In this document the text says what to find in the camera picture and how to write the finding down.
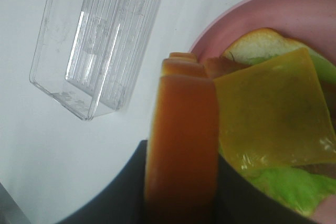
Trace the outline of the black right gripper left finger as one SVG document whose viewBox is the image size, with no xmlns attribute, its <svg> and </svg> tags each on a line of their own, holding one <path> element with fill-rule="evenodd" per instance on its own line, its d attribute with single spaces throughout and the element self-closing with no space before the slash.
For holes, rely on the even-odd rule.
<svg viewBox="0 0 336 224">
<path fill-rule="evenodd" d="M 143 213 L 146 148 L 147 141 L 140 141 L 108 186 L 60 223 L 146 223 Z"/>
</svg>

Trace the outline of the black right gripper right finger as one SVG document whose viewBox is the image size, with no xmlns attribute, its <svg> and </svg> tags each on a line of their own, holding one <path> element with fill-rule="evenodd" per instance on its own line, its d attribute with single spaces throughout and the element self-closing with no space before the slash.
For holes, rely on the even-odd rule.
<svg viewBox="0 0 336 224">
<path fill-rule="evenodd" d="M 218 157 L 214 223 L 314 223 L 272 200 Z"/>
</svg>

